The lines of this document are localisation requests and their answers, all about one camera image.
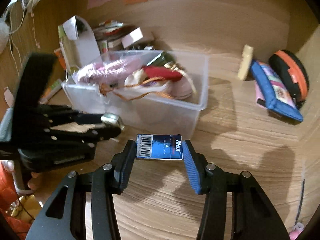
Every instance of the white cable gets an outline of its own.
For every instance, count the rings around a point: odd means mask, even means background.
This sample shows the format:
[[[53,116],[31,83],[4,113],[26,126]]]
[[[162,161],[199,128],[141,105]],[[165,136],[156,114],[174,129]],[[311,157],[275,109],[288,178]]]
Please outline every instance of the white cable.
[[[18,47],[14,44],[12,37],[11,37],[11,42],[12,42],[13,46],[16,48],[16,50],[17,50],[17,52],[18,52],[19,60],[20,60],[20,66],[21,66],[21,69],[22,69],[21,55],[20,55],[20,52],[19,52],[19,50],[18,50]]]
[[[22,2],[22,8],[23,8],[23,10],[22,10],[22,19],[21,19],[21,23],[20,23],[20,25],[19,25],[19,27],[18,28],[16,28],[13,32],[11,31],[10,32],[10,34],[14,34],[15,32],[17,32],[19,29],[20,29],[20,27],[22,26],[22,23],[23,23],[23,19],[24,19],[24,13],[25,13],[25,9],[26,9],[26,7],[25,7],[25,5],[24,5],[24,0],[21,0],[21,2]],[[13,7],[14,7],[14,5],[15,5],[15,3],[12,5],[12,7],[11,7],[11,10],[10,10],[10,17],[11,17],[11,12],[12,12],[12,9],[13,9]]]
[[[12,8],[11,8],[11,10],[10,10],[9,19],[10,19],[10,38],[11,38],[11,43],[13,44],[13,42],[12,42],[12,33],[11,33],[11,30],[12,30],[12,20],[11,20],[11,11],[12,11]],[[14,58],[14,55],[13,55],[13,53],[12,53],[11,44],[9,44],[9,47],[10,47],[11,56],[12,56],[12,58],[13,58],[14,64],[15,64],[16,69],[17,69],[17,74],[19,75],[19,70],[18,70],[17,62],[16,62],[16,59]]]
[[[11,56],[12,56],[12,58],[13,58],[14,64],[15,64],[16,69],[17,69],[17,73],[18,73],[18,75],[19,75],[19,70],[18,70],[18,67],[17,67],[17,62],[16,62],[16,60],[15,60],[15,58],[14,58],[14,56],[13,56],[12,49],[11,49],[11,44],[9,44],[9,47],[10,47]]]

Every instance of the pink toy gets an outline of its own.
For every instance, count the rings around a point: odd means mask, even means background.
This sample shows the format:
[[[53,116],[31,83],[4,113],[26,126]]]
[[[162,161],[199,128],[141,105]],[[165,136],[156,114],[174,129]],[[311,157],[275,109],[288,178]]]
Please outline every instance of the pink toy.
[[[140,57],[128,56],[110,63],[91,63],[74,74],[76,84],[118,84],[123,85],[125,79],[142,67]]]

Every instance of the plastic storage container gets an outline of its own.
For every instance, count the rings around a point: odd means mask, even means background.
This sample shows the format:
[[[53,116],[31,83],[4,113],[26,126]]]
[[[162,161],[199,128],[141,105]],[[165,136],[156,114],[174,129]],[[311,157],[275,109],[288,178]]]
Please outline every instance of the plastic storage container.
[[[112,60],[140,54],[145,64],[162,51],[113,51],[108,57]],[[91,114],[110,112],[118,114],[125,125],[147,130],[152,134],[181,134],[190,139],[201,110],[208,101],[208,56],[199,53],[170,51],[176,62],[183,66],[192,78],[197,94],[185,100],[162,98],[153,94],[132,101],[124,101],[112,92],[107,96],[99,93],[98,85],[76,85],[66,81],[62,87],[73,108]],[[97,60],[106,60],[103,54]],[[121,92],[126,98],[134,98],[134,91]]]

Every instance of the pink fabric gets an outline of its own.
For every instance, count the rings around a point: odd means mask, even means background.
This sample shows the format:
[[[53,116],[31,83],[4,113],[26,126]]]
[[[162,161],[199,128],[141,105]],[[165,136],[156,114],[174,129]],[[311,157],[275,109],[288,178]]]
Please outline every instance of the pink fabric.
[[[185,77],[181,78],[178,82],[172,83],[172,90],[170,93],[175,99],[183,100],[192,95],[191,85]]]
[[[256,88],[256,102],[258,101],[258,99],[265,101],[264,96],[262,95],[261,89],[256,81],[254,81],[254,86]],[[261,108],[266,109],[264,106],[262,106],[258,103],[257,103],[257,106],[260,106]]]
[[[138,56],[129,56],[110,63],[91,63],[80,69],[73,77],[76,84],[123,85],[125,79],[142,67]]]
[[[301,234],[301,231],[294,230],[289,233],[290,240],[295,240]]]

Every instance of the wood grain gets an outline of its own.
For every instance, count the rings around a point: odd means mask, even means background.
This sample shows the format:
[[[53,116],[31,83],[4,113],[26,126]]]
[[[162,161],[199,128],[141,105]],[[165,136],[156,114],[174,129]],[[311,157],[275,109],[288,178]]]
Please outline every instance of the wood grain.
[[[295,223],[301,181],[305,179],[300,217],[308,222],[320,202],[320,30],[304,0],[153,0],[127,6],[123,0],[113,0],[89,10],[86,3],[61,0],[57,6],[55,0],[39,1],[36,24],[41,26],[38,36],[45,50],[58,46],[54,45],[58,41],[56,26],[77,14],[92,27],[113,18],[148,28],[159,48],[209,55],[208,107],[200,113],[191,140],[194,148],[225,171],[250,171],[288,229]],[[32,46],[32,36],[25,38]],[[283,48],[292,50],[303,61],[310,76],[310,95],[301,110],[303,123],[293,125],[256,106],[254,82],[242,82],[236,77],[244,44],[253,46],[255,57],[262,61]],[[3,55],[0,60],[8,62]],[[52,103],[62,102],[68,100],[60,91]],[[68,128],[79,129],[74,124]],[[127,127],[116,140],[99,143],[93,162],[49,172],[37,198],[44,202],[68,171],[84,173],[109,162],[128,139],[135,139],[140,132]],[[226,239],[230,239],[231,232],[231,199],[228,195]],[[92,239],[89,194],[87,201],[87,235]],[[114,203],[124,240],[194,239],[204,197],[191,190],[182,162],[137,160],[128,188],[114,197]]]
[[[31,52],[46,52],[52,53],[59,48],[58,25],[64,23],[74,12],[74,7],[69,0],[40,0],[35,6],[33,13],[35,21],[36,39],[40,43],[41,48],[36,47],[36,42],[33,34],[33,22],[31,14],[27,13],[24,17],[21,28],[14,34],[12,39],[17,46],[22,65]],[[22,19],[21,1],[17,1],[12,8],[12,30],[17,29]],[[15,92],[18,85],[19,75],[23,68],[20,64],[19,54],[13,48],[13,55],[16,59],[17,68],[10,54],[9,42],[5,50],[0,54],[0,87],[9,86],[12,93]],[[53,73],[50,77],[48,85],[52,85],[58,78],[63,79],[65,76],[64,70],[59,62],[54,66]],[[5,101],[0,99],[0,109],[6,109]],[[3,111],[0,111],[0,119],[3,117]]]

